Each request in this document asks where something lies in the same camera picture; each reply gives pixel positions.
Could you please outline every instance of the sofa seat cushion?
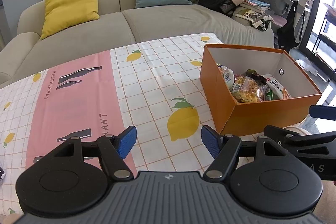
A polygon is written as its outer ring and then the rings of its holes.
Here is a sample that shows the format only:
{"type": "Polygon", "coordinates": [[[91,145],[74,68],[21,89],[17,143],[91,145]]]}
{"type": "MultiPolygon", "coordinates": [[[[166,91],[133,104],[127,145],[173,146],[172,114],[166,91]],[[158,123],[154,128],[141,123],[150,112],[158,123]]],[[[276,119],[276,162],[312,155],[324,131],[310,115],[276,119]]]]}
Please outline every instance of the sofa seat cushion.
{"type": "Polygon", "coordinates": [[[39,40],[14,75],[20,80],[39,71],[97,52],[134,44],[121,12],[102,15],[39,40]]]}
{"type": "Polygon", "coordinates": [[[200,5],[169,5],[122,11],[137,43],[214,32],[225,44],[274,47],[271,28],[261,32],[200,5]]]}

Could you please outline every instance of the sofa backrest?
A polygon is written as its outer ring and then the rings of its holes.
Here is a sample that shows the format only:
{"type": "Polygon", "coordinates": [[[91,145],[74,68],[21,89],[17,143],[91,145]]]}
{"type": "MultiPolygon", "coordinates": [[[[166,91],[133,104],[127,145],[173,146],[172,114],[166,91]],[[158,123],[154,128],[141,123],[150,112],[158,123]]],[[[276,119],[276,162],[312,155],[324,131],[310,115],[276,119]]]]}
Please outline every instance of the sofa backrest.
{"type": "MultiPolygon", "coordinates": [[[[105,15],[123,10],[135,9],[136,0],[98,0],[98,14],[105,15]]],[[[17,34],[35,32],[42,34],[44,24],[45,4],[40,1],[25,9],[19,19],[17,34]]]]}

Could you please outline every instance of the sofa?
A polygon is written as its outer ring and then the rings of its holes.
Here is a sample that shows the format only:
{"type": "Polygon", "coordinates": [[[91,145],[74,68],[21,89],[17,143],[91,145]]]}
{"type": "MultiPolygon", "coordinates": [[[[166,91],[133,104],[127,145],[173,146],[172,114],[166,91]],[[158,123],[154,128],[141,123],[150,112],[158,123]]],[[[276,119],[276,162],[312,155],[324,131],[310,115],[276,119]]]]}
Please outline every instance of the sofa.
{"type": "Polygon", "coordinates": [[[53,66],[112,48],[166,37],[214,32],[227,44],[273,47],[261,32],[200,5],[135,9],[136,0],[98,0],[98,20],[40,40],[44,1],[24,10],[17,36],[0,52],[0,88],[53,66]]]}

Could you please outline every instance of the box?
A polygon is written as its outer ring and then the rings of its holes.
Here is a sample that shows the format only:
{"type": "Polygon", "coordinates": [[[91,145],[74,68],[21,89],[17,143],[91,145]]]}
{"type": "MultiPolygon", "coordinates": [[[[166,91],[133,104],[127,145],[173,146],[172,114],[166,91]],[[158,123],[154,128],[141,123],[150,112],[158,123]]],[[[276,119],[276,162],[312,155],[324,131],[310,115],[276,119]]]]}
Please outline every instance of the box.
{"type": "Polygon", "coordinates": [[[269,124],[283,128],[302,122],[309,107],[322,96],[310,77],[284,50],[273,48],[207,44],[200,80],[216,130],[222,135],[244,136],[263,132],[269,124]],[[235,75],[248,69],[256,70],[260,75],[271,74],[293,98],[238,103],[216,63],[230,68],[235,75]]]}

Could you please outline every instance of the pink tablecloth section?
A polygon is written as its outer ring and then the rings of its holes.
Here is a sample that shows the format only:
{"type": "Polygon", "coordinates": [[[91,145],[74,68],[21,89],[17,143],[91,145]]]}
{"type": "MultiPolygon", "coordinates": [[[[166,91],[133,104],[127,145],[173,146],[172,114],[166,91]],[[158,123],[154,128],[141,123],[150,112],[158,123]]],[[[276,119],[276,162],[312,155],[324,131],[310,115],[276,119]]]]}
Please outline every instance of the pink tablecloth section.
{"type": "MultiPolygon", "coordinates": [[[[80,58],[0,90],[0,214],[22,212],[19,175],[38,157],[83,131],[82,141],[137,127],[125,162],[139,170],[201,173],[212,157],[200,130],[214,128],[199,80],[213,33],[133,44],[80,58]]],[[[99,167],[97,159],[85,159],[99,167]]]]}

